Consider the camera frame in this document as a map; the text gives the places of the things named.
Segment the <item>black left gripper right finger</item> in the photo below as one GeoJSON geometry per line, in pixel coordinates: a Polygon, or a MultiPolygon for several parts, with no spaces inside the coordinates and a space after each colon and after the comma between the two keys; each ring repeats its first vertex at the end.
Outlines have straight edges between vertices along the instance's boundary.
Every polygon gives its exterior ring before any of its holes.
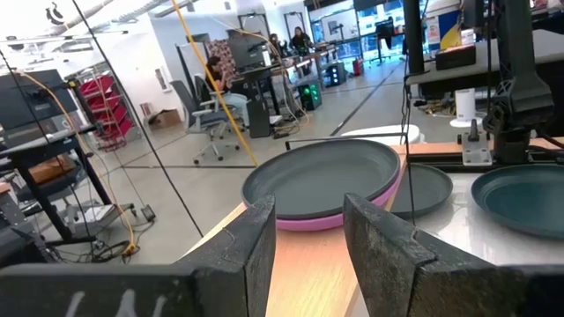
{"type": "Polygon", "coordinates": [[[370,317],[564,317],[564,265],[496,266],[351,193],[344,230],[370,317]]]}

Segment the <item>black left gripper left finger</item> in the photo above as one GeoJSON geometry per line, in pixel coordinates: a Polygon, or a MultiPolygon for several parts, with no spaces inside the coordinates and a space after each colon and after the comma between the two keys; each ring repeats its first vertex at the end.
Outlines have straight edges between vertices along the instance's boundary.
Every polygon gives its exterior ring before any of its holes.
{"type": "Polygon", "coordinates": [[[276,249],[267,195],[178,262],[0,270],[0,317],[264,317],[276,249]]]}

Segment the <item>magenta plate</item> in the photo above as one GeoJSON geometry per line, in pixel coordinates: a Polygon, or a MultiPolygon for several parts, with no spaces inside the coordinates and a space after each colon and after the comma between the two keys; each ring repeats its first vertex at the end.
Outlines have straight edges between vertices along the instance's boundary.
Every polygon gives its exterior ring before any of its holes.
{"type": "MultiPolygon", "coordinates": [[[[382,207],[397,192],[397,188],[401,182],[402,173],[399,173],[394,183],[387,188],[381,195],[377,196],[372,203],[378,207],[382,207]]],[[[317,232],[329,230],[342,226],[344,223],[343,215],[339,212],[337,215],[320,217],[306,220],[284,220],[276,221],[277,228],[291,232],[317,232]]]]}

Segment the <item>teal plate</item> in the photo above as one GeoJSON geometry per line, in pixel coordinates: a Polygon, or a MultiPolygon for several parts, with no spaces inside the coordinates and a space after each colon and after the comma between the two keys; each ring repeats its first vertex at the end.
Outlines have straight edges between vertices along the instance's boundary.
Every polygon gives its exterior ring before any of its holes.
{"type": "Polygon", "coordinates": [[[530,235],[564,240],[564,166],[507,166],[480,175],[474,202],[495,222],[530,235]]]}

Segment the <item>wooden table edge board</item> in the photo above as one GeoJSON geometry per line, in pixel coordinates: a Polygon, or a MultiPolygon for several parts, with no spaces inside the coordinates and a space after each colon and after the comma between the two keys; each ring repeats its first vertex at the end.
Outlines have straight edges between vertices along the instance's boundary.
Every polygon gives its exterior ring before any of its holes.
{"type": "MultiPolygon", "coordinates": [[[[556,141],[564,144],[564,136],[554,137],[556,141]]],[[[530,145],[540,146],[547,149],[556,149],[557,146],[550,144],[543,138],[532,138],[530,140],[530,145]]],[[[390,146],[398,155],[406,154],[405,145],[391,145],[390,146]]],[[[494,141],[488,141],[488,147],[490,150],[494,148],[494,141]]],[[[409,144],[409,152],[411,155],[415,154],[434,154],[434,153],[460,153],[463,151],[462,145],[457,142],[452,143],[430,143],[430,144],[409,144]]]]}

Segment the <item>white plate at back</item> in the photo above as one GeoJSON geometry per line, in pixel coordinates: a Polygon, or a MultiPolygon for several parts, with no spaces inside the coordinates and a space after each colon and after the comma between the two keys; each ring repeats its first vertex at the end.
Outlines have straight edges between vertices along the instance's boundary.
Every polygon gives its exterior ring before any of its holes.
{"type": "Polygon", "coordinates": [[[381,144],[403,145],[405,144],[404,136],[382,136],[382,134],[392,134],[405,132],[409,144],[420,144],[425,142],[425,136],[420,132],[419,127],[410,124],[402,127],[401,125],[387,125],[366,129],[356,129],[345,132],[342,136],[360,136],[364,140],[369,140],[381,144]]]}

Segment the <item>grey office chair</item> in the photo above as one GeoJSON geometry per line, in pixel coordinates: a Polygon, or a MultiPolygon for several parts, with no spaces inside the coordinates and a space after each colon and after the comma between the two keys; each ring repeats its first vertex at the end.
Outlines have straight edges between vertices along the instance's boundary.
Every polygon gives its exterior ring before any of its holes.
{"type": "Polygon", "coordinates": [[[210,108],[210,105],[215,105],[214,101],[197,102],[182,81],[174,80],[170,82],[170,85],[182,103],[187,133],[206,136],[208,139],[207,144],[192,158],[195,166],[203,162],[205,154],[209,151],[213,152],[217,161],[223,161],[224,156],[219,151],[221,146],[233,147],[236,151],[241,148],[237,143],[229,143],[224,140],[229,120],[225,112],[210,108]]]}

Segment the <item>cardboard box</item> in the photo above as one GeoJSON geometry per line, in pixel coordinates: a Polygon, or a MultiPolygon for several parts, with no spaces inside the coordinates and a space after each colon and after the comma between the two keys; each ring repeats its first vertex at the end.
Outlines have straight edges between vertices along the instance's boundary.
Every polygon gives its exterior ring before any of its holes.
{"type": "Polygon", "coordinates": [[[182,122],[177,109],[163,109],[153,114],[147,124],[151,130],[166,129],[176,126],[182,122]]]}
{"type": "Polygon", "coordinates": [[[72,159],[66,155],[58,155],[31,167],[29,172],[37,184],[43,184],[71,172],[75,167],[72,159]]]}

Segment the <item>black standing desk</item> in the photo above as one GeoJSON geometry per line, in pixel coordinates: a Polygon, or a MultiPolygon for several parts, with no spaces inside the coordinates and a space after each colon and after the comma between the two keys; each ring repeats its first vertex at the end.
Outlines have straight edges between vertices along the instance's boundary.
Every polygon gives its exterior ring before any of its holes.
{"type": "Polygon", "coordinates": [[[271,108],[280,115],[278,99],[272,83],[275,65],[263,66],[242,72],[236,77],[231,92],[245,95],[248,99],[249,136],[268,137],[273,131],[271,108]]]}

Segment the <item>white cylindrical appliance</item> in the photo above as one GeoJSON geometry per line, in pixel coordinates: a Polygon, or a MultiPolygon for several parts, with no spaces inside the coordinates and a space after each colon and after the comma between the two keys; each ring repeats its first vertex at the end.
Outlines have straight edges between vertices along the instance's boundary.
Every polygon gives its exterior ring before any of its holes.
{"type": "Polygon", "coordinates": [[[455,91],[456,118],[450,121],[450,126],[458,129],[469,128],[475,121],[478,125],[482,118],[477,116],[475,89],[468,88],[455,91]]]}

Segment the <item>dark office chair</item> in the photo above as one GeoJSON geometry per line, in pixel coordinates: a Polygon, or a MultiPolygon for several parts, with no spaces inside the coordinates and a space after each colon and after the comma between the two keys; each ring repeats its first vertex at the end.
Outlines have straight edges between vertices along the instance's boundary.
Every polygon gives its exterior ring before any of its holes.
{"type": "Polygon", "coordinates": [[[194,76],[194,81],[197,89],[197,96],[201,101],[201,105],[206,109],[211,109],[214,112],[219,111],[219,98],[216,92],[213,92],[209,85],[206,83],[201,74],[194,76]]]}

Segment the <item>computer tower with green lights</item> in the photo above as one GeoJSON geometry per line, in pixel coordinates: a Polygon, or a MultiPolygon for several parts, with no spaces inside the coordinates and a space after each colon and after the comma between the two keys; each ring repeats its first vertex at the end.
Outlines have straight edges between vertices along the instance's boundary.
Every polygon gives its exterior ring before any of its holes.
{"type": "Polygon", "coordinates": [[[315,111],[322,105],[321,86],[318,80],[303,80],[297,85],[301,105],[306,111],[315,111]]]}

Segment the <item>grey top desk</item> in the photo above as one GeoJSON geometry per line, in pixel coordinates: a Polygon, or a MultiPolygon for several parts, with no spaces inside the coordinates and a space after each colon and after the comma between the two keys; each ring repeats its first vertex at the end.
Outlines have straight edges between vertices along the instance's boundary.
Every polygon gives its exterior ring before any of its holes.
{"type": "MultiPolygon", "coordinates": [[[[535,64],[564,61],[564,35],[552,33],[543,29],[534,30],[533,45],[535,64]]],[[[478,75],[487,71],[486,42],[482,41],[475,45],[476,62],[473,65],[463,66],[449,70],[437,70],[432,63],[426,67],[423,74],[409,76],[406,80],[408,85],[421,85],[441,80],[450,80],[459,77],[478,75]]]]}

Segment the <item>seated person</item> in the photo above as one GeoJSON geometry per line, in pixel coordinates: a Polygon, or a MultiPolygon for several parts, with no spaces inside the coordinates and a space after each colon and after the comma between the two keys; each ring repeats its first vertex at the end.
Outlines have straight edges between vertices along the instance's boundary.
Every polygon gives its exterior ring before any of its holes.
{"type": "Polygon", "coordinates": [[[243,119],[243,124],[245,128],[250,126],[249,120],[249,112],[247,108],[247,97],[238,93],[230,92],[230,81],[225,75],[225,73],[219,67],[219,63],[221,59],[213,55],[211,56],[207,63],[206,68],[211,74],[211,78],[205,79],[206,84],[208,84],[211,88],[214,85],[217,86],[219,91],[223,94],[224,101],[227,105],[233,106],[237,109],[237,112],[243,119]]]}

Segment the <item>computer tower with blue lights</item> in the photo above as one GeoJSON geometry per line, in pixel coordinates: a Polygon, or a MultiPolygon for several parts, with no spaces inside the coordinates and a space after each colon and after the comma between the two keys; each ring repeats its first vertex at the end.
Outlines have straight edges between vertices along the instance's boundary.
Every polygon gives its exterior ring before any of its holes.
{"type": "Polygon", "coordinates": [[[345,64],[334,62],[326,65],[323,71],[323,84],[325,87],[338,86],[347,80],[345,64]]]}

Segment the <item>red storage rack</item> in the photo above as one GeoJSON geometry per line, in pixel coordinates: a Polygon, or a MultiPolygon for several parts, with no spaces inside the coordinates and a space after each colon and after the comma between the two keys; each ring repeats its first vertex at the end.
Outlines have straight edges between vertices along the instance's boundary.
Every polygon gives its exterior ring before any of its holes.
{"type": "Polygon", "coordinates": [[[89,78],[80,86],[80,91],[100,125],[100,130],[94,133],[98,149],[109,152],[125,146],[135,124],[129,103],[115,78],[109,74],[89,78]]]}

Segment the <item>black box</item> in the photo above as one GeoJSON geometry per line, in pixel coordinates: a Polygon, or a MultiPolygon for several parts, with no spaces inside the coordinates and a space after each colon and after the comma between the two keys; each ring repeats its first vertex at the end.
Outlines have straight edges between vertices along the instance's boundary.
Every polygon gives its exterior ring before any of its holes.
{"type": "Polygon", "coordinates": [[[437,70],[449,70],[476,63],[476,47],[474,44],[446,48],[435,55],[437,70]]]}

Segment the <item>red white patterned panel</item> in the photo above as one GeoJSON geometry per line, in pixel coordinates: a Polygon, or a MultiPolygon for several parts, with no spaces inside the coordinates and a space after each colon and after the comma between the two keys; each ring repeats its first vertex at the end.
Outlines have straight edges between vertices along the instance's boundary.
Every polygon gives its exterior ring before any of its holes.
{"type": "Polygon", "coordinates": [[[233,77],[237,74],[235,61],[227,40],[207,41],[205,43],[205,48],[208,58],[212,58],[214,56],[218,57],[218,66],[223,73],[225,73],[228,77],[233,77]]]}

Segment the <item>black computer monitor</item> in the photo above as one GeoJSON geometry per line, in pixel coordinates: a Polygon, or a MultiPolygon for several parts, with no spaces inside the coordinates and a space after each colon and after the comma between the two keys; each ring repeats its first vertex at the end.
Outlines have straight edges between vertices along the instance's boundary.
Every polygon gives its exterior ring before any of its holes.
{"type": "MultiPolygon", "coordinates": [[[[67,113],[77,111],[77,105],[57,70],[29,72],[41,84],[49,88],[59,99],[67,113]]],[[[36,121],[63,114],[56,101],[28,77],[15,73],[0,76],[0,125],[15,129],[36,121]]]]}
{"type": "Polygon", "coordinates": [[[239,35],[227,40],[237,70],[264,66],[263,52],[267,41],[249,34],[239,35]]]}

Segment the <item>white display board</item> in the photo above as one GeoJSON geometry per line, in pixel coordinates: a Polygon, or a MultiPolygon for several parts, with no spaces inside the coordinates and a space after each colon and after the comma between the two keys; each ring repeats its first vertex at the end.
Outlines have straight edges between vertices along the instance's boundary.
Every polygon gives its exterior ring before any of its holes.
{"type": "Polygon", "coordinates": [[[323,40],[343,41],[359,35],[356,11],[349,9],[326,15],[321,18],[323,40]]]}

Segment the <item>black aluminium frame rail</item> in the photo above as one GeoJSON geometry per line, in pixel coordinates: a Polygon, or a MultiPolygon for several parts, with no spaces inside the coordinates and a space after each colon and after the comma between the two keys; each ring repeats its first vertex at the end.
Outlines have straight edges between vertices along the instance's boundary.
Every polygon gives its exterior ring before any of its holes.
{"type": "MultiPolygon", "coordinates": [[[[564,150],[540,151],[539,149],[529,150],[530,160],[528,165],[545,164],[564,166],[564,150]]],[[[508,164],[487,163],[485,166],[465,166],[461,153],[441,153],[441,154],[416,154],[410,156],[412,163],[435,167],[444,173],[486,173],[498,168],[506,167],[508,164]]]]}

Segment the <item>grey metal mounting bracket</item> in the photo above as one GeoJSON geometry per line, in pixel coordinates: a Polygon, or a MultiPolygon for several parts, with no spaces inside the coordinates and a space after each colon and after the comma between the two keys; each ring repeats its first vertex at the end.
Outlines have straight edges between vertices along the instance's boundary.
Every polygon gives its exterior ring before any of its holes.
{"type": "Polygon", "coordinates": [[[493,164],[489,135],[479,129],[476,119],[471,120],[469,131],[457,136],[457,143],[462,146],[464,166],[483,167],[493,164]]]}

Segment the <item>black frame work table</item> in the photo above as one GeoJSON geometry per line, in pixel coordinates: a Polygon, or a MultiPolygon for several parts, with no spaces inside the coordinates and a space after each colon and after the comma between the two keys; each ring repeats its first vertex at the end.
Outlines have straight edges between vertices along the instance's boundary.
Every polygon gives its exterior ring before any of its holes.
{"type": "Polygon", "coordinates": [[[18,171],[21,178],[25,181],[24,194],[19,199],[30,198],[36,201],[41,210],[47,214],[51,224],[56,228],[61,239],[52,240],[47,243],[49,247],[71,245],[78,243],[90,243],[97,240],[96,235],[100,233],[105,225],[115,220],[116,205],[109,199],[107,191],[104,189],[100,177],[96,174],[88,156],[79,144],[79,138],[96,130],[93,125],[82,126],[76,130],[61,131],[53,136],[44,136],[33,141],[12,147],[0,152],[0,159],[7,158],[6,168],[18,171]],[[78,156],[78,166],[72,171],[56,178],[39,184],[33,179],[31,168],[49,159],[57,159],[60,155],[74,151],[78,156]],[[72,175],[77,176],[79,171],[85,172],[96,190],[104,207],[109,207],[110,211],[105,217],[90,223],[86,219],[79,225],[76,232],[73,232],[68,224],[64,223],[56,207],[51,203],[58,200],[59,194],[71,188],[72,175]]]}

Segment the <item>black vertical frame post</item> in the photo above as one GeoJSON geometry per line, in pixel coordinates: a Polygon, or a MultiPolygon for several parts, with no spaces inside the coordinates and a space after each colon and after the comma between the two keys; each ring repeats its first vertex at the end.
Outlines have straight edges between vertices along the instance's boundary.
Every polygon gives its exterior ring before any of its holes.
{"type": "Polygon", "coordinates": [[[422,24],[419,0],[404,0],[404,35],[407,46],[409,71],[412,75],[424,72],[422,24]]]}

